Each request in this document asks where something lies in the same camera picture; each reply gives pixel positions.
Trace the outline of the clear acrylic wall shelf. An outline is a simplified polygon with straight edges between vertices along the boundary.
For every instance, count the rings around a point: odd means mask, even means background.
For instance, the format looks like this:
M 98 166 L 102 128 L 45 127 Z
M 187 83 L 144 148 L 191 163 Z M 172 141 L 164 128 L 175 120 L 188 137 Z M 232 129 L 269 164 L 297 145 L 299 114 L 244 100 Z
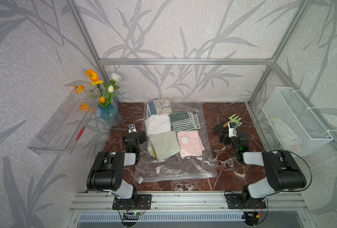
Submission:
M 70 155 L 78 141 L 79 130 L 86 127 L 98 107 L 98 94 L 71 94 L 28 144 L 38 155 Z

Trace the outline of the aluminium front rail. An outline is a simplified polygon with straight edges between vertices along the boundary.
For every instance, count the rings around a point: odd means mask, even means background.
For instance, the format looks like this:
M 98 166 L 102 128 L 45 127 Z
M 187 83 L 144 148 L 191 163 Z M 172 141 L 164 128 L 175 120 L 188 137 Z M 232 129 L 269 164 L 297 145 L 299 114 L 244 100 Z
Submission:
M 149 203 L 140 203 L 135 211 L 145 212 L 202 212 L 230 211 L 223 191 L 213 192 L 146 192 L 152 196 Z M 106 193 L 76 194 L 69 212 L 114 212 L 114 196 Z M 283 192 L 264 200 L 267 208 L 257 206 L 245 211 L 308 211 L 303 197 L 298 192 Z

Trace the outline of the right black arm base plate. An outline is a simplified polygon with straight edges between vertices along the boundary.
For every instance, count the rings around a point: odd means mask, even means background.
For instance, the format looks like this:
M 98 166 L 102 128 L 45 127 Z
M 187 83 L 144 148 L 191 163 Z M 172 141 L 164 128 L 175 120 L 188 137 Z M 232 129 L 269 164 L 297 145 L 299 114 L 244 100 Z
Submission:
M 224 198 L 227 201 L 228 209 L 266 209 L 264 198 L 252 198 L 249 193 L 225 192 Z

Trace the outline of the aluminium cage frame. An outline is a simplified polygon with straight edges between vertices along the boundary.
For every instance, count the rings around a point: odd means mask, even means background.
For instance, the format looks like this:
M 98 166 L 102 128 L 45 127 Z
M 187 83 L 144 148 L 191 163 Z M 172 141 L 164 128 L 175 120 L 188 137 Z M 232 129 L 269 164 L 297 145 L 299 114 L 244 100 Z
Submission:
M 334 150 L 337 151 L 337 132 L 330 125 L 320 113 L 320 109 L 314 107 L 314 104 L 304 95 L 300 88 L 295 85 L 292 79 L 286 76 L 285 72 L 278 65 L 278 59 L 283 53 L 286 45 L 291 40 L 292 36 L 295 34 L 297 27 L 301 24 L 303 18 L 308 12 L 311 5 L 314 1 L 301 1 L 298 9 L 294 15 L 294 18 L 291 20 L 291 23 L 285 34 L 283 35 L 278 47 L 276 48 L 274 54 L 271 58 L 266 59 L 168 59 L 168 58 L 155 58 L 155 59 L 100 59 L 97 55 L 97 52 L 93 46 L 91 37 L 89 36 L 88 30 L 84 25 L 83 19 L 80 15 L 80 10 L 78 9 L 77 4 L 74 1 L 67 1 L 68 9 L 74 17 L 74 21 L 77 23 L 80 32 L 82 33 L 85 43 L 88 45 L 90 53 L 93 55 L 94 63 L 98 67 L 98 71 L 106 76 L 106 72 L 103 68 L 105 65 L 265 65 L 266 70 L 262 74 L 258 85 L 255 87 L 254 93 L 250 97 L 249 104 L 253 102 L 254 97 L 259 92 L 259 89 L 264 84 L 267 79 L 270 71 L 274 72 L 279 79 L 287 87 L 291 87 L 294 92 L 299 95 L 302 101 L 313 111 L 313 114 L 318 118 L 319 122 L 328 130 L 331 136 L 333 136 L 333 141 L 331 145 L 334 147 Z

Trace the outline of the light green towel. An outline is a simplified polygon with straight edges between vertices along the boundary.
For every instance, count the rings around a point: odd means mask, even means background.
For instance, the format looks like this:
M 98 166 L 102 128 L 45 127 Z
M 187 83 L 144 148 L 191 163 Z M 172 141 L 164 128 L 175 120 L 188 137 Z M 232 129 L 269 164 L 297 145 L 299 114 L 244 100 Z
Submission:
M 151 135 L 149 136 L 149 140 L 158 161 L 163 161 L 180 152 L 180 146 L 175 131 Z

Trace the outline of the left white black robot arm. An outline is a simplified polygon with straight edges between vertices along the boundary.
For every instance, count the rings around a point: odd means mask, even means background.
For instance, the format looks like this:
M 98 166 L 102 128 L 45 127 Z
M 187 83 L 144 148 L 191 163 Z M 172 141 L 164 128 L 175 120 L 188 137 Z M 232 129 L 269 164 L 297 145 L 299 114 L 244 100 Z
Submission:
M 123 142 L 124 152 L 99 152 L 87 177 L 89 191 L 108 192 L 118 199 L 134 199 L 136 190 L 123 179 L 126 166 L 136 165 L 141 158 L 141 144 L 147 141 L 146 133 L 130 131 Z

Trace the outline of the orange white artificial flowers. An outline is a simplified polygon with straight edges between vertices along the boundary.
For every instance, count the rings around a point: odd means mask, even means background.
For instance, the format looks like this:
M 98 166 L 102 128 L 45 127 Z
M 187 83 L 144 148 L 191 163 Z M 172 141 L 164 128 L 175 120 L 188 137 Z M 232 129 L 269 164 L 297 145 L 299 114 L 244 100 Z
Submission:
M 111 101 L 116 97 L 114 92 L 120 88 L 117 85 L 120 81 L 120 76 L 116 75 L 112 80 L 104 82 L 99 78 L 98 74 L 91 69 L 87 70 L 85 74 L 90 79 L 91 85 L 97 89 L 99 94 L 99 107 L 103 110 L 111 109 Z

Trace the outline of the blue glass vase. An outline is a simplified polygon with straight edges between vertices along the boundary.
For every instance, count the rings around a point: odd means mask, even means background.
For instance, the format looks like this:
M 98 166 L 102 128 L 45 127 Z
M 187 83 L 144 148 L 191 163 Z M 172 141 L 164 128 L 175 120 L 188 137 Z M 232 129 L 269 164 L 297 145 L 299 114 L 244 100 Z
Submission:
M 116 106 L 110 104 L 103 107 L 101 104 L 98 106 L 100 109 L 100 117 L 110 127 L 116 127 L 122 122 L 122 116 Z

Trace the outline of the blue patterned towel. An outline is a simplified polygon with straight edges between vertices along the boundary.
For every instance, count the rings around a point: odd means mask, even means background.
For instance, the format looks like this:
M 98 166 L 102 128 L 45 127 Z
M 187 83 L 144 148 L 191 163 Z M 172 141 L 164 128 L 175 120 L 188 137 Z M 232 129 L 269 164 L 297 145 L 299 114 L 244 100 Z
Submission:
M 169 99 L 154 99 L 147 103 L 147 116 L 169 115 L 172 113 L 171 102 Z

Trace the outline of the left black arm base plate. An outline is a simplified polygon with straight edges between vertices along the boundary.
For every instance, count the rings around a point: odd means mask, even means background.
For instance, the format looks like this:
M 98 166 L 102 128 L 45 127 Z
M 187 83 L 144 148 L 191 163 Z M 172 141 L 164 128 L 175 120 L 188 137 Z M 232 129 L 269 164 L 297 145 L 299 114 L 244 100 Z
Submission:
M 112 209 L 115 211 L 122 210 L 149 210 L 151 208 L 152 195 L 138 194 L 129 199 L 114 198 Z

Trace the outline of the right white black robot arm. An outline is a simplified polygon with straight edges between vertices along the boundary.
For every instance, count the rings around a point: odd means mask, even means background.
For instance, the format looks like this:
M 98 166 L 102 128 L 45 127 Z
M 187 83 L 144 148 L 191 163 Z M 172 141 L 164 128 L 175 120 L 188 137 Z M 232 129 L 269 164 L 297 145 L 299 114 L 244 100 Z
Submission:
M 243 203 L 262 200 L 280 192 L 299 192 L 310 184 L 293 158 L 294 154 L 286 150 L 249 151 L 248 134 L 239 131 L 233 134 L 219 132 L 219 141 L 229 144 L 235 150 L 236 159 L 244 164 L 261 166 L 265 178 L 243 187 L 240 199 Z

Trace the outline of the green white striped towel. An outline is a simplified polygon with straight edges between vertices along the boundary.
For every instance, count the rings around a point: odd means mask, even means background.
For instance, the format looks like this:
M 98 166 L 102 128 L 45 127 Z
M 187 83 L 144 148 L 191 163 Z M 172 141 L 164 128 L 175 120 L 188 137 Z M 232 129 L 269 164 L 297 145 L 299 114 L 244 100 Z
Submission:
M 169 118 L 171 127 L 176 133 L 201 129 L 197 113 L 192 113 L 187 110 L 180 113 L 171 113 Z

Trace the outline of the pink towel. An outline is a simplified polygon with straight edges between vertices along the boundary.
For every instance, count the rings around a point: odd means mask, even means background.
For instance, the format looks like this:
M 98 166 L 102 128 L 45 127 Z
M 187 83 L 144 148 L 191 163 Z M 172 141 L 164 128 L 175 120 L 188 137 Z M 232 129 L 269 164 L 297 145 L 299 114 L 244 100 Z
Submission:
M 187 144 L 183 144 L 180 139 L 186 136 L 189 139 Z M 192 156 L 202 156 L 204 146 L 198 131 L 181 131 L 177 133 L 178 143 L 180 145 L 180 156 L 182 158 Z

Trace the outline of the clear plastic vacuum bag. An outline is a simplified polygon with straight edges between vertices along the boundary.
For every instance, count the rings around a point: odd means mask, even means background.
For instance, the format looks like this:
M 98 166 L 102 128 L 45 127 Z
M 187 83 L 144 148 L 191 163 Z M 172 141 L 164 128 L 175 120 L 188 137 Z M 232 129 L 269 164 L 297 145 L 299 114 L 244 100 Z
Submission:
M 145 104 L 143 130 L 147 142 L 136 165 L 137 183 L 216 177 L 202 102 L 153 99 Z

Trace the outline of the white cloth in basket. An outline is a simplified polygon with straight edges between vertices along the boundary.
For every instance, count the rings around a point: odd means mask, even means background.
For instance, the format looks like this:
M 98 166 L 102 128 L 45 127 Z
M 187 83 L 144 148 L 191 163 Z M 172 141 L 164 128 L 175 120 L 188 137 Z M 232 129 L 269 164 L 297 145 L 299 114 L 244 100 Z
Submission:
M 274 131 L 283 148 L 292 152 L 298 150 L 300 138 L 294 133 L 291 127 L 279 117 L 270 116 L 270 119 L 272 120 Z

